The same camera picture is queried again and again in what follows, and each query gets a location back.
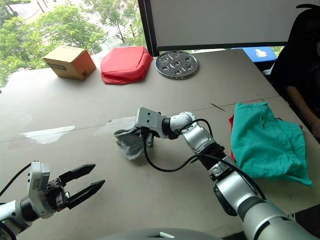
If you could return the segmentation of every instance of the teal towel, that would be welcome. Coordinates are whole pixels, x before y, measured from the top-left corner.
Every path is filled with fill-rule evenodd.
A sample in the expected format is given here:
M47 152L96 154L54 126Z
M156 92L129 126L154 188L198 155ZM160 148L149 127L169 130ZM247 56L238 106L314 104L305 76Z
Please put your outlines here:
M267 102L235 105L231 148L237 164L252 178L312 186L302 129L276 118Z

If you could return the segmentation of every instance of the table surface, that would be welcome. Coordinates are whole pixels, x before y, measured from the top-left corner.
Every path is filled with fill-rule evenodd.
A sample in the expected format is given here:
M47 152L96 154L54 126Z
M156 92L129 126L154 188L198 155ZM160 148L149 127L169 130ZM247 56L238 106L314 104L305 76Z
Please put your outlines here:
M241 49L195 57L199 72L180 81L162 77L153 64L144 81L122 86L104 85L99 69L84 82L58 78L50 69L15 73L0 94L0 188L33 160L48 163L52 178L95 163L91 174L66 186L71 194L106 179L90 199L35 221L18 239L85 240L154 227L194 229L218 237L242 230L240 219L223 211L213 193L214 183L199 162L175 173L159 172L143 157L124 159L113 137L115 130L134 121L141 106L169 115L192 111L207 119L226 153L230 153L228 119L237 102L268 101L275 116L302 124ZM304 134L314 187L257 180L266 197L288 214L319 203L320 146L305 127ZM157 138L150 152L163 168L174 168L191 155L183 137ZM26 175L18 177L2 202L24 196Z

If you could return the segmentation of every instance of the black cable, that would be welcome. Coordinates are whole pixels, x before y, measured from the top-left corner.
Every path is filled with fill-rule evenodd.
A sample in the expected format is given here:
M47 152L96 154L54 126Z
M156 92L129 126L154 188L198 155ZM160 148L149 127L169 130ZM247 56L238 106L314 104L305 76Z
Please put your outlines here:
M3 222L0 221L0 227L7 233L9 234L9 237L11 238L11 240L17 240L16 235L14 234L13 231L10 230L9 227L7 227L7 225L5 225Z
M183 128L181 128L181 129L178 131L177 134L180 135L183 130L185 130L186 128L189 128L192 124L194 124L194 123L196 123L196 122L205 122L206 125L208 126L210 135L213 136L213 133L212 133L212 130L211 130L211 126L210 126L209 122L208 122L207 120L203 119L203 118L198 118L198 119L193 120L192 122L188 123L187 125L184 125Z
M2 194L4 194L4 192L8 189L8 187L10 187L10 185L14 182L14 180L16 180L16 178L22 174L22 172L24 170L26 170L27 168L29 168L31 166L31 163L29 163L27 166L25 166L24 168L22 168L10 181L9 183L4 187L4 189L2 189L2 191L0 192L0 197L2 196Z
M233 170L235 170L238 174L243 176L258 191L258 193L260 194L262 199L267 200L265 194L262 192L262 190L258 186L258 184L256 184L256 182L248 174L246 174L244 171L242 171L240 168L238 168L235 165L233 165L232 163L230 163L230 162L228 162L226 160L223 160L223 159L221 159L219 157L216 157L216 156L212 156L212 155L208 155L208 154L204 154L202 156L206 157L206 158L210 158L210 159L218 161L218 162L222 162L225 165L227 165L230 168L232 168Z
M145 136L143 137L143 150L144 150L144 155L145 155L146 161L151 165L151 167L153 167L154 169L156 169L158 171L165 172L165 173L176 172L176 171L182 169L184 166L186 166L193 159L201 156L201 154L195 154L195 155L189 157L182 165L180 165L177 168L174 168L174 169L163 169L163 168L160 168L160 167L154 165L152 163L152 161L150 160L150 158L148 156L148 151L147 151L147 138Z

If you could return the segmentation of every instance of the cardboard box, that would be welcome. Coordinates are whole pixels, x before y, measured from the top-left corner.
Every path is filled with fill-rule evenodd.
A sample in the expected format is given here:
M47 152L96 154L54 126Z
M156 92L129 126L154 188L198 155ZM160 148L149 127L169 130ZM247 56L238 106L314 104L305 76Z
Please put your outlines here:
M43 60L63 78L85 80L96 69L89 52L78 47L58 46Z

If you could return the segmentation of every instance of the window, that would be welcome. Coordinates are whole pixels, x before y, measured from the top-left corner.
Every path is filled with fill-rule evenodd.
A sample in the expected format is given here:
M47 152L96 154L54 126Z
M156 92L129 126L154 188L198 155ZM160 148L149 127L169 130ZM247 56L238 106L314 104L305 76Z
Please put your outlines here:
M59 45L100 60L114 47L146 46L137 0L0 0L0 87L20 69L48 66Z
M282 49L284 49L285 46L272 46L272 50L274 51L276 57L279 57L279 54L281 53Z

